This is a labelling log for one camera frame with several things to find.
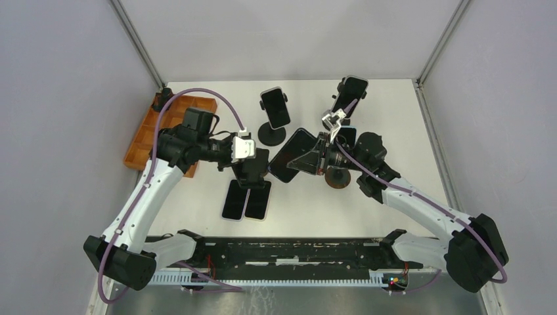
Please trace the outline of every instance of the white table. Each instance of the white table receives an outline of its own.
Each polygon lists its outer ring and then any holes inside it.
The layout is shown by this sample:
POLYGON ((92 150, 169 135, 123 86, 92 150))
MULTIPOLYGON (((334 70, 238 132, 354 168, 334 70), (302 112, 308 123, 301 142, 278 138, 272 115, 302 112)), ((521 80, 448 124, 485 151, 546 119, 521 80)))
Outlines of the white table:
MULTIPOLYGON (((299 127, 317 135, 323 131, 321 114, 332 107, 339 80, 233 81, 169 83, 178 92, 191 87, 217 91, 236 108, 243 124, 257 140, 257 129, 267 121, 259 107, 259 94, 282 87, 288 95, 292 122, 286 137, 299 127)), ((204 93, 194 94, 208 96, 204 93)), ((228 107, 217 100, 221 121, 217 131, 238 131, 228 107)), ((441 179, 416 99, 412 81, 370 80, 367 97, 352 117, 358 135, 372 131, 383 136, 387 163, 431 197, 446 202, 441 179)), ((260 143, 260 148, 268 148, 260 143)), ((270 159, 282 144, 268 148, 270 159)), ((200 162, 194 178, 183 178, 163 204, 150 235, 187 229, 203 236, 248 237, 382 237, 396 228, 421 236, 431 234, 400 212, 367 198, 356 183, 359 172, 351 171, 351 184, 342 190, 330 188, 324 177, 299 173, 289 184, 273 175, 267 218, 264 221, 223 220, 221 212, 232 170, 217 171, 215 163, 200 162)))

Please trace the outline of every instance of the white wall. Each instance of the white wall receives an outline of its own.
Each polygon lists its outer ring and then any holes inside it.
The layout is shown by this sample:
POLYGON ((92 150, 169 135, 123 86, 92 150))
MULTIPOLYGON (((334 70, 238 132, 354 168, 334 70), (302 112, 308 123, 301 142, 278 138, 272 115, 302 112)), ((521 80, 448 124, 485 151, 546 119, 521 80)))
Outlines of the white wall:
POLYGON ((464 210, 505 242, 505 314, 555 314, 555 16, 555 1, 473 1, 425 86, 464 210))
POLYGON ((84 314, 155 86, 108 1, 3 1, 0 51, 0 314, 84 314))
POLYGON ((416 78, 458 0, 122 0, 166 81, 416 78))

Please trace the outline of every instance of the wooden tray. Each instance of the wooden tray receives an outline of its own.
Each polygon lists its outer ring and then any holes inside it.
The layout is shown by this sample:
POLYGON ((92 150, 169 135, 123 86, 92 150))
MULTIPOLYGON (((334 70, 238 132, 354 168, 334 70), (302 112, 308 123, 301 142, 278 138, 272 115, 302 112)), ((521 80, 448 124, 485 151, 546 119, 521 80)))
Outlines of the wooden tray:
MULTIPOLYGON (((160 127, 172 128, 182 123, 188 107, 197 107, 214 113, 217 111, 217 102, 213 98, 180 96, 162 116, 160 127)), ((153 147, 153 136, 157 118, 158 112, 155 112, 149 106, 149 111, 145 115, 145 118, 143 118, 143 122, 135 133, 133 141, 129 145, 123 159, 124 165, 130 169, 137 169, 139 171, 145 169, 145 163, 149 160, 149 152, 153 147)), ((197 163, 190 167, 187 173, 184 174, 184 177, 192 178, 196 168, 197 163)))

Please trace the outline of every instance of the gray floor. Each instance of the gray floor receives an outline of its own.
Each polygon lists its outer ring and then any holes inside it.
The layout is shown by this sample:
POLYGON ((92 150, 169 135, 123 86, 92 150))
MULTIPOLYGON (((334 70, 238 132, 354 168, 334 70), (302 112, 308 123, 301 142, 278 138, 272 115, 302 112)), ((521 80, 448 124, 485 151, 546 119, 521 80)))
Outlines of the gray floor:
MULTIPOLYGON (((429 274, 411 274, 411 288, 429 274)), ((248 287, 243 293, 194 294, 178 287, 148 286, 108 308, 109 315, 297 315, 297 314, 485 314, 479 294, 466 292, 448 275, 431 287, 390 297, 373 287, 248 287)))

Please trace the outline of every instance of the gray wall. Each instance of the gray wall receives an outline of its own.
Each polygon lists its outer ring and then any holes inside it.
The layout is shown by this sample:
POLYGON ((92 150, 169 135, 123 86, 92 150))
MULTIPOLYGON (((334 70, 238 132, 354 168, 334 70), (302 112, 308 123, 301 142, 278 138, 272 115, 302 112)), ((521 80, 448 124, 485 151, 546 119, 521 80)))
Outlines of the gray wall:
POLYGON ((473 1, 425 86, 464 210, 508 250, 505 314, 555 314, 555 16, 555 1, 473 1))
POLYGON ((108 1, 2 1, 0 314, 83 314, 155 86, 108 1))
POLYGON ((415 78, 458 0, 122 0, 172 81, 415 78))

